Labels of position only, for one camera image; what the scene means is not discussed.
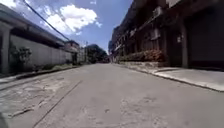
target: pavement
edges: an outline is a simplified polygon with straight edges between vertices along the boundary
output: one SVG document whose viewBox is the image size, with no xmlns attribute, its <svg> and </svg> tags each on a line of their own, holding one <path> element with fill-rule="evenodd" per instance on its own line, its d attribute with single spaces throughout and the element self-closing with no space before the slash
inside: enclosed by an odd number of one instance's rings
<svg viewBox="0 0 224 128">
<path fill-rule="evenodd" d="M 224 92 L 224 72 L 206 71 L 197 69 L 184 68 L 150 68 L 145 66 L 124 66 L 136 71 L 148 73 L 157 77 L 174 80 L 190 85 L 212 89 L 219 92 Z"/>
<path fill-rule="evenodd" d="M 33 81 L 34 83 L 27 83 L 30 85 L 22 84 L 0 92 L 0 106 L 8 100 L 14 104 L 13 107 L 17 106 L 16 103 L 20 106 L 23 104 L 20 101 L 26 103 L 30 101 L 26 99 L 34 94 L 39 94 L 40 99 L 44 100 L 41 106 L 38 105 L 38 98 L 31 100 L 31 103 L 27 104 L 32 104 L 34 109 L 11 117 L 6 115 L 13 112 L 11 110 L 14 109 L 10 109 L 12 106 L 0 109 L 0 117 L 3 115 L 3 119 L 0 120 L 3 128 L 224 126 L 224 94 L 217 91 L 189 86 L 111 64 L 89 65 L 51 75 L 37 84 Z M 29 92 L 34 88 L 39 88 L 36 90 L 41 90 L 41 93 Z"/>
</svg>

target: roof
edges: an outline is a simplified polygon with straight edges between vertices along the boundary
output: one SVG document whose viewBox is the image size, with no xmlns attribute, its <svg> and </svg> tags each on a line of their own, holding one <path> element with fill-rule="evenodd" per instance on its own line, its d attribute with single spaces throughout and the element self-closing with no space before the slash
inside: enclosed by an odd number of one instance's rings
<svg viewBox="0 0 224 128">
<path fill-rule="evenodd" d="M 12 25 L 15 28 L 25 29 L 38 35 L 41 35 L 43 38 L 52 40 L 58 45 L 64 45 L 64 40 L 58 38 L 47 30 L 44 30 L 38 25 L 32 23 L 31 21 L 27 20 L 26 18 L 24 18 L 23 16 L 3 4 L 0 4 L 0 20 Z"/>
</svg>

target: house facade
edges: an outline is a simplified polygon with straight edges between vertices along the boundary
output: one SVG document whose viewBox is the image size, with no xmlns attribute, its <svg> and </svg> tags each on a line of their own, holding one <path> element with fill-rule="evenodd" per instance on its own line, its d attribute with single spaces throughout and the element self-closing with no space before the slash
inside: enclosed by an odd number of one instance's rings
<svg viewBox="0 0 224 128">
<path fill-rule="evenodd" d="M 110 56 L 117 60 L 157 50 L 163 53 L 168 66 L 223 68 L 223 3 L 221 0 L 134 0 L 113 33 Z"/>
<path fill-rule="evenodd" d="M 11 71 L 10 63 L 15 59 L 11 54 L 13 47 L 30 50 L 27 68 L 63 64 L 72 61 L 72 55 L 77 52 L 63 40 L 0 4 L 0 73 Z"/>
</svg>

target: power line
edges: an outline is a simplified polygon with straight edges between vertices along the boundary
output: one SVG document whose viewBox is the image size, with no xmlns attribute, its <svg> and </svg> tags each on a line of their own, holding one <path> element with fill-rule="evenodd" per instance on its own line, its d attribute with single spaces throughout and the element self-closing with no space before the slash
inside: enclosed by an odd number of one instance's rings
<svg viewBox="0 0 224 128">
<path fill-rule="evenodd" d="M 57 33 L 59 33 L 62 37 L 64 37 L 67 40 L 70 40 L 68 37 L 66 37 L 64 34 L 59 32 L 54 26 L 52 26 L 47 20 L 45 20 L 35 9 L 33 9 L 26 0 L 23 0 L 26 6 L 28 6 L 36 15 L 38 15 L 44 22 L 46 22 L 53 30 L 55 30 Z"/>
</svg>

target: white wall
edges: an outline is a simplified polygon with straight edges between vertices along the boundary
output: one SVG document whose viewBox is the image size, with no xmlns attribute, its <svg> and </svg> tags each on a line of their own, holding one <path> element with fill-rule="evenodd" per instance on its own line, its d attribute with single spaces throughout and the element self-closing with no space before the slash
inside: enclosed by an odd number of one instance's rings
<svg viewBox="0 0 224 128">
<path fill-rule="evenodd" d="M 72 55 L 69 52 L 36 43 L 15 35 L 11 35 L 10 39 L 16 48 L 26 47 L 30 49 L 32 54 L 30 56 L 30 62 L 28 63 L 29 66 L 63 64 L 66 60 L 72 60 Z"/>
<path fill-rule="evenodd" d="M 180 0 L 167 0 L 167 3 L 169 4 L 169 7 L 174 6 L 176 3 L 178 3 Z"/>
</svg>

